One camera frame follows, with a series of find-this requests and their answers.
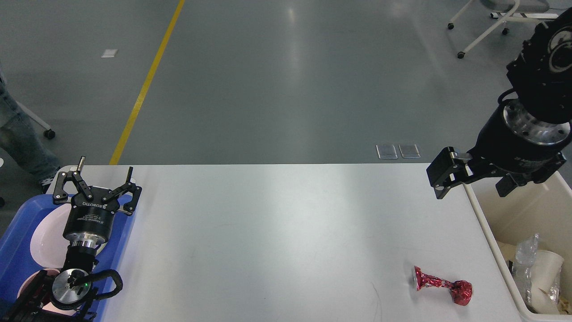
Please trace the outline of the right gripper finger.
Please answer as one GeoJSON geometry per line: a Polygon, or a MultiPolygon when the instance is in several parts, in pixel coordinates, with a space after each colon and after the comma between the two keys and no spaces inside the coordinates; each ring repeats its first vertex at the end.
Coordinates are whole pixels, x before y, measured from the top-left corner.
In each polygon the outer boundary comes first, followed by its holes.
{"type": "Polygon", "coordinates": [[[495,184],[500,197],[508,196],[515,188],[525,186],[529,182],[544,183],[566,163],[567,159],[561,152],[556,153],[545,165],[532,173],[506,172],[502,179],[495,184]]]}
{"type": "Polygon", "coordinates": [[[426,173],[436,198],[443,199],[456,186],[496,177],[496,167],[484,158],[446,147],[429,164],[426,173]]]}

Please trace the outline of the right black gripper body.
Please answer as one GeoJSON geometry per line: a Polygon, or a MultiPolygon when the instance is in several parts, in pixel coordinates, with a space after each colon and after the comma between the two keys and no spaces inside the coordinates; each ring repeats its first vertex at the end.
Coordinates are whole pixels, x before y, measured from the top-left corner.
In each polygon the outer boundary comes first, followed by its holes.
{"type": "Polygon", "coordinates": [[[480,131],[471,154],[511,173],[533,173],[560,161],[571,142],[571,122],[552,124],[532,116],[517,99],[499,106],[480,131]]]}

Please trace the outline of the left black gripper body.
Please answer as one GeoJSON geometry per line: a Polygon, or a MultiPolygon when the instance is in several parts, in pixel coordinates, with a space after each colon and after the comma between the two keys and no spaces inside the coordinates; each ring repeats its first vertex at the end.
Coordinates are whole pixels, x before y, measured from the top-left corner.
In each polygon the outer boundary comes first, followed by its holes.
{"type": "Polygon", "coordinates": [[[118,200],[100,203],[82,196],[71,199],[71,210],[63,230],[63,238],[79,241],[81,236],[96,237],[95,243],[107,243],[112,235],[114,216],[120,208],[118,200]]]}

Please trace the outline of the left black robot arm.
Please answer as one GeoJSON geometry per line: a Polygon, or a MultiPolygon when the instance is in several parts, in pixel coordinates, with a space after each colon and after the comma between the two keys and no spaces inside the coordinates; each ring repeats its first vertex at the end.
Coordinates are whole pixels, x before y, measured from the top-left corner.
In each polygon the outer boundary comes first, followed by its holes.
{"type": "Polygon", "coordinates": [[[1,239],[3,322],[90,322],[123,282],[118,261],[142,188],[117,188],[60,171],[52,193],[26,201],[1,239]]]}

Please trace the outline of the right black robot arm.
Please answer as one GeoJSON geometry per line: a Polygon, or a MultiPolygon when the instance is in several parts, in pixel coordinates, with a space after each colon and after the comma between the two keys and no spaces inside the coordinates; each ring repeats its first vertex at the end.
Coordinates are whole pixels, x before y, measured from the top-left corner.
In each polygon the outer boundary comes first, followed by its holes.
{"type": "Polygon", "coordinates": [[[507,65],[511,88],[466,153],[445,147],[427,167],[437,199],[456,186],[499,177],[501,197],[540,184],[566,163],[571,143],[571,9],[541,22],[507,65]]]}

